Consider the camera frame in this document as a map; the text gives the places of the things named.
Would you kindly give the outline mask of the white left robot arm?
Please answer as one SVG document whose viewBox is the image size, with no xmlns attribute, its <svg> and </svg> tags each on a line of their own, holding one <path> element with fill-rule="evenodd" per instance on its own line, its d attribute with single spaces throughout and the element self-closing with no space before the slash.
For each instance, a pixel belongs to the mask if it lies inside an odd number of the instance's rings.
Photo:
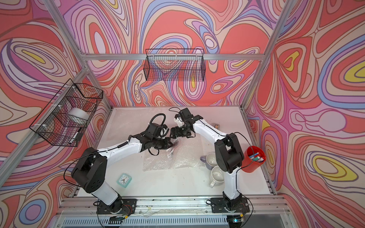
<svg viewBox="0 0 365 228">
<path fill-rule="evenodd" d="M 130 135 L 125 142 L 104 149 L 87 148 L 71 172 L 71 177 L 87 193 L 92 194 L 116 212 L 122 208 L 122 197 L 106 182 L 106 169 L 113 163 L 143 151 L 167 150 L 173 146 L 167 137 L 166 124 L 150 123 L 139 134 Z"/>
</svg>

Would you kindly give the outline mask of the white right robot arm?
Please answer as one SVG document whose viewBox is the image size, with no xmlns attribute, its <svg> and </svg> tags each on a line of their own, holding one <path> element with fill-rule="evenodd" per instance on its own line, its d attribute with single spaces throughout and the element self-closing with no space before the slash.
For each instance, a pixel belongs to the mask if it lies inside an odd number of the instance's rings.
<svg viewBox="0 0 365 228">
<path fill-rule="evenodd" d="M 194 116 L 188 108 L 180 110 L 174 116 L 177 127 L 171 129 L 170 137 L 191 138 L 198 134 L 214 145 L 216 161 L 224 172 L 225 187 L 223 198 L 229 202 L 241 199 L 237 175 L 244 160 L 244 154 L 235 133 L 223 133 L 214 128 L 200 115 Z"/>
</svg>

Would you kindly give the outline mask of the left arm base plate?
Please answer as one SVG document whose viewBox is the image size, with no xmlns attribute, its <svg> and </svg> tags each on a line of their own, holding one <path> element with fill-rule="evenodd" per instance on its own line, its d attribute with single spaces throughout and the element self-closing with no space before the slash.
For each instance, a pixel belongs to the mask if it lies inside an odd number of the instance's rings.
<svg viewBox="0 0 365 228">
<path fill-rule="evenodd" d="M 102 201 L 95 202 L 97 213 L 101 215 L 131 215 L 136 211 L 137 199 L 117 199 L 111 205 Z"/>
</svg>

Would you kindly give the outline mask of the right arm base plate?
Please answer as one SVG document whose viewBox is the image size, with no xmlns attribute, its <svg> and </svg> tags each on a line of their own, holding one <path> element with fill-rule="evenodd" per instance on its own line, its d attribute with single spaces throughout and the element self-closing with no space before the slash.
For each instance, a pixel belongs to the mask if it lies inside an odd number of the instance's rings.
<svg viewBox="0 0 365 228">
<path fill-rule="evenodd" d="M 210 198 L 207 200 L 211 206 L 212 213 L 242 213 L 250 212 L 248 199 L 240 196 L 234 200 L 228 198 Z"/>
</svg>

